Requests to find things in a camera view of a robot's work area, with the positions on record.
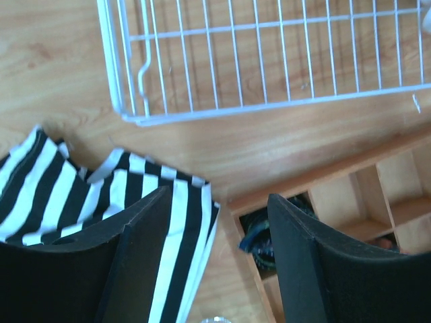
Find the pink white mug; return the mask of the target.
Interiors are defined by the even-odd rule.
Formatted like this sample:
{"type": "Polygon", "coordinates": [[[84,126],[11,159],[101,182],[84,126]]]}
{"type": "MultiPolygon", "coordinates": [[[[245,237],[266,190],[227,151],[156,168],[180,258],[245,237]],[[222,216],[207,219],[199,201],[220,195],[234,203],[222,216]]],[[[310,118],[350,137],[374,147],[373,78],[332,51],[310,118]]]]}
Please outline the pink white mug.
{"type": "Polygon", "coordinates": [[[431,33],[431,0],[421,0],[421,6],[426,9],[426,14],[422,20],[422,29],[426,33],[431,33]]]}

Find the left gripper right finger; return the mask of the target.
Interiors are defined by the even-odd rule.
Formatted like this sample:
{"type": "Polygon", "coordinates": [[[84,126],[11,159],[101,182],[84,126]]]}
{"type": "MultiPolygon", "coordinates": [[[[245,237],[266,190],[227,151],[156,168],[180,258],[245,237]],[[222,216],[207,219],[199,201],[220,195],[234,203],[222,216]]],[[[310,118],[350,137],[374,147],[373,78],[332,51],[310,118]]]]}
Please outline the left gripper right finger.
{"type": "Polygon", "coordinates": [[[267,212],[286,322],[430,321],[430,253],[361,242],[278,194],[267,212]]]}

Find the clear plastic cup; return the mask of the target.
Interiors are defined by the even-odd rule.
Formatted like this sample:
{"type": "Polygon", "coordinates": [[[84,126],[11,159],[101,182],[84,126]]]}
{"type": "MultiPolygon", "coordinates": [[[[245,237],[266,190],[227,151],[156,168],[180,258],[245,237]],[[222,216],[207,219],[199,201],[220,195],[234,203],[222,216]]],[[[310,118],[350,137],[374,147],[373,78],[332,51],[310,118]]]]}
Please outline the clear plastic cup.
{"type": "Polygon", "coordinates": [[[232,323],[232,322],[223,316],[214,316],[210,318],[204,318],[199,323],[232,323]]]}

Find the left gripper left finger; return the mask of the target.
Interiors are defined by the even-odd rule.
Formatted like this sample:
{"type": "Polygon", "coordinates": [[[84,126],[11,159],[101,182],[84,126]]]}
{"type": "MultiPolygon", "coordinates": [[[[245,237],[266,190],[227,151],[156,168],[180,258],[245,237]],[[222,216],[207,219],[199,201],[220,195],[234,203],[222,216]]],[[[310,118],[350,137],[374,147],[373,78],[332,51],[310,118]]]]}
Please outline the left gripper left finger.
{"type": "Polygon", "coordinates": [[[1,245],[2,322],[147,322],[171,193],[51,244],[1,245]]]}

